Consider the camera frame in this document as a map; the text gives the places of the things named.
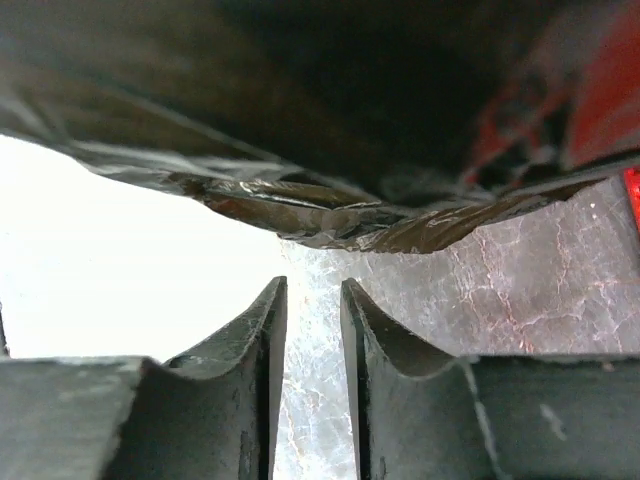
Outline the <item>black trash bag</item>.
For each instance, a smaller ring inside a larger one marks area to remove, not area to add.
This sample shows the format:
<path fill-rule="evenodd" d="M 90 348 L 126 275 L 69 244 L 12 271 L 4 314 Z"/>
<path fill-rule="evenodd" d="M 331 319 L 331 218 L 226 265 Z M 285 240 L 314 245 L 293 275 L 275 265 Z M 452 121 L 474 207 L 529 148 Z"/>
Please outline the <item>black trash bag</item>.
<path fill-rule="evenodd" d="M 5 1 L 1 130 L 312 248 L 432 253 L 639 163 L 635 1 Z"/>

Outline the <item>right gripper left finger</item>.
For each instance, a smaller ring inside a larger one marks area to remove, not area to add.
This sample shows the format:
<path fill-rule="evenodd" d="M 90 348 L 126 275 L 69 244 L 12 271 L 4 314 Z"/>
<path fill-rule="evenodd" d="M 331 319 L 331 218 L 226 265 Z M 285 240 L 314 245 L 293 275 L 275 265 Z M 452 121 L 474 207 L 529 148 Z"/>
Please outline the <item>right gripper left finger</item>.
<path fill-rule="evenodd" d="M 165 363 L 148 357 L 1 361 L 5 479 L 269 479 L 287 281 Z"/>

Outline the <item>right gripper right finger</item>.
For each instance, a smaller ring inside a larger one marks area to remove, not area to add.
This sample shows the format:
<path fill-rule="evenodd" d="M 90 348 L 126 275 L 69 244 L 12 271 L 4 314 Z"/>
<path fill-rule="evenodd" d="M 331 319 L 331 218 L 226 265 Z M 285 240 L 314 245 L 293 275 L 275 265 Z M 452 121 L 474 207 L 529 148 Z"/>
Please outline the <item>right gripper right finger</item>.
<path fill-rule="evenodd" d="M 456 357 L 341 286 L 361 479 L 635 479 L 635 355 Z"/>

